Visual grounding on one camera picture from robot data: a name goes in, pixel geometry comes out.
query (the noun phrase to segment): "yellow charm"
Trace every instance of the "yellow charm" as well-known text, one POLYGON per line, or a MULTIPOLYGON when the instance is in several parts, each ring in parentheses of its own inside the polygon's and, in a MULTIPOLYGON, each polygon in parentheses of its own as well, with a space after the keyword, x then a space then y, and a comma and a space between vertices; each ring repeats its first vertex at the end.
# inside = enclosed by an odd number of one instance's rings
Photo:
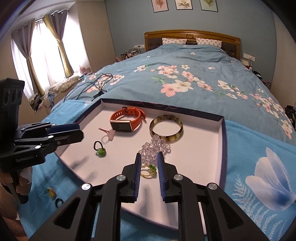
POLYGON ((54 192, 54 190, 52 188, 47 188, 47 190, 48 190, 48 194, 51 198, 57 197, 56 193, 54 192))

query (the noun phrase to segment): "white tray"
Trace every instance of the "white tray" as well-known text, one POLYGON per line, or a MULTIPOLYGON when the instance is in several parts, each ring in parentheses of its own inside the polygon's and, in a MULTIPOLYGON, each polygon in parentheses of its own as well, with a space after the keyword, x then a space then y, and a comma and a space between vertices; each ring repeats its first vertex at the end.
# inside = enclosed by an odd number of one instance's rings
MULTIPOLYGON (((59 147, 56 154, 84 182, 93 186, 106 183, 111 177, 121 174, 124 166, 135 162, 138 150, 145 142, 151 141, 150 122, 164 114, 177 116, 184 125, 183 136, 171 143, 171 153, 165 155, 165 161, 175 165, 178 173, 194 183, 207 185, 215 182, 223 188, 227 158, 224 118, 205 112, 102 99, 77 120, 84 139, 80 143, 59 147), (146 113, 146 122, 132 133, 117 132, 110 142, 98 128, 111 129, 110 116, 123 106, 141 108, 146 113), (107 151, 105 157, 96 155, 93 149, 95 141, 103 143, 107 151)), ((156 133, 163 135, 174 134, 178 130, 179 126, 172 122, 162 122, 154 127, 156 133)), ((155 224, 178 229, 178 205, 162 201, 158 175, 152 179, 141 177, 137 201, 134 204, 122 203, 122 208, 155 224)))

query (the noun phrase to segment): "wooden headboard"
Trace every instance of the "wooden headboard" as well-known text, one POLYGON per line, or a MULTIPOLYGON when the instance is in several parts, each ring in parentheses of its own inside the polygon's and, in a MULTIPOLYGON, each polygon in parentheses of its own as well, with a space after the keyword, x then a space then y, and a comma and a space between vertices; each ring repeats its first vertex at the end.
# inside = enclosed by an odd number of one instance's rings
POLYGON ((240 60, 240 38, 225 34, 200 30, 164 30, 144 33, 146 51, 156 49, 163 44, 162 38, 187 39, 188 45, 197 44, 195 38, 222 41, 222 49, 233 58, 240 60))

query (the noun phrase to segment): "blue bedspread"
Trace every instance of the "blue bedspread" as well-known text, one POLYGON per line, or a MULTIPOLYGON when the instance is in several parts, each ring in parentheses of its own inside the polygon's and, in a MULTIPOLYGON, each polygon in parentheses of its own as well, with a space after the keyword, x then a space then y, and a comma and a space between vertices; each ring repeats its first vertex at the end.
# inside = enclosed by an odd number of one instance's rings
MULTIPOLYGON (((100 72, 114 77, 104 87, 108 92, 102 98, 223 115, 228 141, 225 191, 270 240, 283 235, 296 214, 295 132, 278 102, 253 73, 217 47, 176 44, 163 45, 100 72)), ((79 86, 83 88, 99 75, 86 77, 79 86)), ((80 92, 78 88, 65 103, 58 103, 44 121, 71 123, 99 98, 92 101, 97 88, 91 87, 78 100, 70 100, 80 92)), ((52 187, 66 200, 80 184, 54 154, 35 166, 30 200, 19 206, 28 236, 56 210, 46 188, 52 187)), ((121 240, 172 239, 177 239, 176 232, 123 212, 121 240)))
MULTIPOLYGON (((71 123, 87 108, 84 101, 67 101, 45 121, 71 123)), ((225 191, 270 240, 279 240, 296 215, 296 170, 291 161, 296 159, 296 147, 235 122, 225 123, 228 148, 225 191)), ((56 210, 46 188, 53 188, 59 198, 66 200, 82 182, 55 154, 50 154, 44 164, 33 167, 32 184, 29 202, 19 206, 20 219, 29 237, 56 210)), ((122 212, 122 241, 170 241, 177 237, 176 231, 122 212)))
MULTIPOLYGON (((167 44, 145 54, 104 67, 87 76, 67 99, 77 98, 86 83, 102 73, 113 79, 102 98, 152 102, 222 115, 296 145, 296 134, 283 108, 264 84, 240 61, 211 45, 167 44)), ((92 101, 90 87, 79 99, 92 101)))

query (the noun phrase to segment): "blue wall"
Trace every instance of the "blue wall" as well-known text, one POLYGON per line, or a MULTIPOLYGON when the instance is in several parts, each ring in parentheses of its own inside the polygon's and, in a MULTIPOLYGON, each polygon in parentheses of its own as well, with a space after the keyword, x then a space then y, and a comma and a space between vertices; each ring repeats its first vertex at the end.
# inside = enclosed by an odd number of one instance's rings
POLYGON ((272 11, 261 0, 216 0, 218 12, 202 11, 199 0, 193 10, 153 12, 151 0, 105 0, 108 20, 118 57, 135 45, 144 44, 144 32, 195 29, 227 34, 241 39, 243 53, 256 58, 254 70, 272 81, 276 62, 276 30, 272 11))

